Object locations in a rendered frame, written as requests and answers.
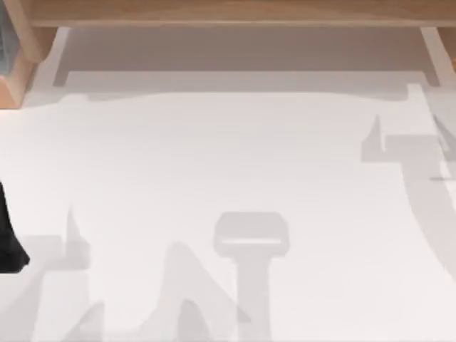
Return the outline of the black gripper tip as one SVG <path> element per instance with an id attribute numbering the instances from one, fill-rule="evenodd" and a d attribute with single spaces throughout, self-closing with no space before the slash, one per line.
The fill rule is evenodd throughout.
<path id="1" fill-rule="evenodd" d="M 17 274 L 29 265 L 30 260 L 30 256 L 15 235 L 4 187 L 0 182 L 0 274 Z"/>

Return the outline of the wooden cupboard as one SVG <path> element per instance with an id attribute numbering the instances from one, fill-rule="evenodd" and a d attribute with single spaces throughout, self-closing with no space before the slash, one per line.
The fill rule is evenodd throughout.
<path id="1" fill-rule="evenodd" d="M 353 94 L 422 81 L 456 100 L 456 0 L 0 0 L 0 56 L 20 98 L 96 103 L 160 93 Z"/>

